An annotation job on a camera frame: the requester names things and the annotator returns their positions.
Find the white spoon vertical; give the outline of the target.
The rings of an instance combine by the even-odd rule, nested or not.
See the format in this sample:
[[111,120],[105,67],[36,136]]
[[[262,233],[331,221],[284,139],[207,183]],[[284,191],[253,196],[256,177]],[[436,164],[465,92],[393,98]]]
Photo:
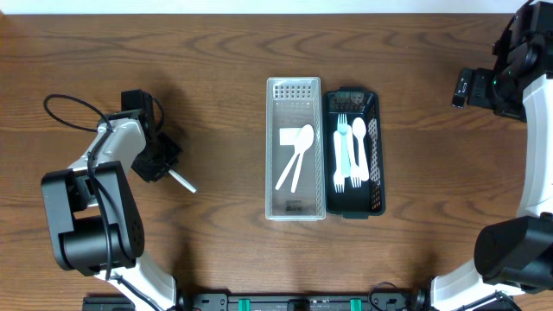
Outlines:
[[303,126],[295,141],[295,153],[299,156],[299,158],[296,164],[296,168],[295,168],[295,172],[292,180],[292,185],[290,189],[291,193],[294,193],[296,191],[297,184],[302,170],[304,154],[312,146],[314,139],[315,139],[315,132],[313,127],[310,124],[306,124],[305,126]]

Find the white spoon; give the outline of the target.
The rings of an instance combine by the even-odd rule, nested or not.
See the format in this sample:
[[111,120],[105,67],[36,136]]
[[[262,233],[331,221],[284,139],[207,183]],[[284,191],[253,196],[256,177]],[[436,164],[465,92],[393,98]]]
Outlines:
[[285,182],[286,178],[289,175],[289,171],[292,169],[293,165],[297,164],[299,156],[295,153],[295,145],[294,145],[294,154],[291,156],[289,162],[287,163],[286,167],[284,168],[283,172],[281,173],[276,185],[275,189],[279,190],[283,183]]
[[173,169],[170,169],[168,173],[192,194],[195,194],[197,192],[196,187],[194,187],[188,180],[186,180],[182,175],[180,175]]
[[360,179],[362,181],[368,181],[370,178],[366,152],[365,152],[365,134],[366,127],[365,121],[361,117],[356,117],[353,120],[353,135],[357,139],[358,143],[358,162],[360,169]]

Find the clear plastic basket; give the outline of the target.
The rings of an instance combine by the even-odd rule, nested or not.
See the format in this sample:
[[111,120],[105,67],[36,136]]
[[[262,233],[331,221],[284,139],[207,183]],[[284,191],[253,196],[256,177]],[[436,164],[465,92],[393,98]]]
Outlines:
[[[296,191],[290,192],[296,165],[279,190],[275,185],[294,154],[279,145],[280,128],[315,131],[303,157]],[[274,221],[317,221],[326,217],[321,80],[318,77],[270,77],[266,82],[265,217]]]

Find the black plastic basket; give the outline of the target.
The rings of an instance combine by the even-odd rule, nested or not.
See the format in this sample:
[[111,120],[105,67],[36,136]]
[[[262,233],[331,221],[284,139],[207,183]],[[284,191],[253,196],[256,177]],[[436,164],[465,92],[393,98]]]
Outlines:
[[[323,133],[326,169],[327,211],[345,219],[368,219],[385,212],[385,177],[383,146],[381,137],[380,107],[378,95],[362,86],[342,86],[328,91],[323,96]],[[342,194],[334,191],[336,169],[333,134],[337,130],[337,119],[346,115],[347,126],[353,129],[353,120],[361,117],[365,121],[365,152],[370,173],[368,181],[353,188],[350,177],[345,178]],[[355,160],[358,162],[358,143],[353,136]]]

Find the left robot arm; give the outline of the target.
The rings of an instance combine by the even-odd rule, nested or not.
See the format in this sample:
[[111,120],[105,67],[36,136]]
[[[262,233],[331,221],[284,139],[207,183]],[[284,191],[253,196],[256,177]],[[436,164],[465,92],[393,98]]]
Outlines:
[[88,296],[84,310],[190,310],[176,279],[145,250],[143,222],[127,180],[171,174],[180,147],[162,132],[160,102],[142,90],[121,94],[121,110],[102,114],[96,137],[68,168],[45,174],[41,191],[56,263],[95,276],[119,296]]

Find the white fork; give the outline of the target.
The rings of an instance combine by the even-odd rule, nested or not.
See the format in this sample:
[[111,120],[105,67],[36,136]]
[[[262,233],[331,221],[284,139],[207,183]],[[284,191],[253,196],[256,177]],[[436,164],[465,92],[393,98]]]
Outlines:
[[350,125],[347,126],[347,133],[346,133],[346,141],[347,141],[347,152],[350,162],[350,182],[352,184],[353,188],[359,188],[361,187],[361,178],[360,178],[360,170],[359,166],[356,163],[355,160],[355,153],[354,153],[354,145],[353,145],[353,130]]
[[351,176],[351,163],[349,161],[349,155],[347,150],[347,120],[345,114],[340,114],[337,119],[337,131],[340,133],[340,145],[341,145],[341,172],[342,175],[347,178]]
[[345,190],[345,177],[342,174],[341,134],[336,130],[333,134],[334,156],[336,169],[334,172],[334,191],[342,194]]

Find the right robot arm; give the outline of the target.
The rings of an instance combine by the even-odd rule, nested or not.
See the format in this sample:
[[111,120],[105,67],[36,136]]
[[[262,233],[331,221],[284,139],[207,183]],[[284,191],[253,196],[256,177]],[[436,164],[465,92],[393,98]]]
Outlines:
[[472,259],[436,276],[413,310],[516,310],[552,289],[552,4],[527,1],[493,44],[491,69],[461,70],[452,105],[525,123],[524,185],[513,219],[484,227]]

